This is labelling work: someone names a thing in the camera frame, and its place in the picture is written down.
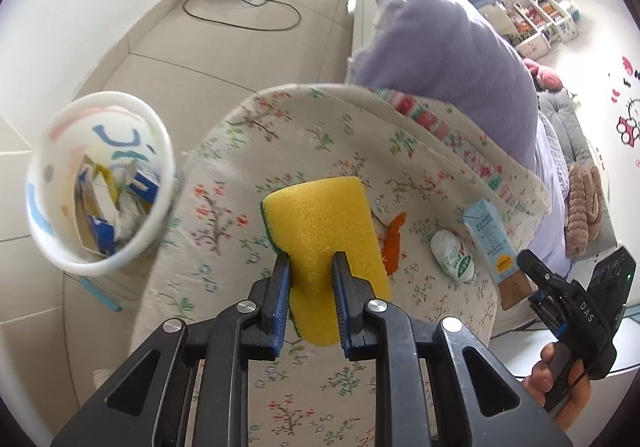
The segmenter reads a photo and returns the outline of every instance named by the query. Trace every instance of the purple pillow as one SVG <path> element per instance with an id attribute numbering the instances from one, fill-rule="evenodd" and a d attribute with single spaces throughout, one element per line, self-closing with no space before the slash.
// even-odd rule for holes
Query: purple pillow
<path id="1" fill-rule="evenodd" d="M 466 0 L 407 0 L 352 82 L 451 102 L 535 169 L 538 99 L 517 52 Z"/>

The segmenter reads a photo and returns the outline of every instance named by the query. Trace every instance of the human hand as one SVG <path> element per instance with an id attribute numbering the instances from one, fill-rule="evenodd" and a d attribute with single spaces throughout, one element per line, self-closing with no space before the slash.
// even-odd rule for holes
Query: human hand
<path id="1" fill-rule="evenodd" d="M 549 343 L 542 348 L 542 351 L 540 351 L 540 361 L 531 369 L 531 375 L 522 381 L 522 385 L 540 405 L 545 404 L 545 394 L 548 393 L 554 385 L 554 377 L 551 374 L 551 370 L 549 370 L 549 362 L 551 362 L 555 354 L 555 343 Z M 570 385 L 580 377 L 583 370 L 584 364 L 582 361 L 575 361 L 571 370 L 569 370 L 568 381 Z M 578 416 L 580 416 L 580 413 L 590 398 L 591 382 L 589 381 L 589 377 L 584 376 L 571 390 L 570 399 L 564 405 L 562 411 L 554 418 L 560 429 L 566 431 L 571 427 Z"/>

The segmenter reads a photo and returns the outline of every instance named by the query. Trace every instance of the floral cushion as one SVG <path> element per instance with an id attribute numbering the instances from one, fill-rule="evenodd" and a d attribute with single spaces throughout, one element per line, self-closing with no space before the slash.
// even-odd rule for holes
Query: floral cushion
<path id="1" fill-rule="evenodd" d="M 319 85 L 255 94 L 190 154 L 132 348 L 167 318 L 209 319 L 245 299 L 275 260 L 261 200 L 329 176 L 358 176 L 385 224 L 407 213 L 399 268 L 390 277 L 392 301 L 427 321 L 456 316 L 488 342 L 498 297 L 461 215 L 479 198 L 490 200 L 519 249 L 548 211 L 545 187 L 448 104 Z M 382 242 L 384 228 L 375 225 Z M 469 283 L 445 275 L 431 254 L 430 238 L 442 228 L 474 253 Z M 371 362 L 349 363 L 339 345 L 310 345 L 289 323 L 281 357 L 250 364 L 250 442 L 372 447 L 374 392 Z M 431 403 L 428 390 L 426 398 Z"/>

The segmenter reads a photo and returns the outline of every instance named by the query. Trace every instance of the tile floor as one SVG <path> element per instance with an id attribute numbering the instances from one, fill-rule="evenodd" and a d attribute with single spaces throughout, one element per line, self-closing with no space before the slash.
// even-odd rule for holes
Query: tile floor
<path id="1" fill-rule="evenodd" d="M 291 82 L 343 82 L 351 52 L 348 0 L 280 0 L 302 22 L 286 32 L 255 32 L 202 22 L 181 5 L 151 29 L 105 85 L 135 94 L 166 124 L 178 165 L 229 110 L 253 91 Z M 295 21 L 292 10 L 269 3 L 193 0 L 201 16 L 256 27 Z M 149 261 L 140 267 L 148 271 Z M 92 394 L 95 369 L 114 369 L 126 357 L 135 308 L 114 313 L 65 277 L 66 343 L 80 403 Z"/>

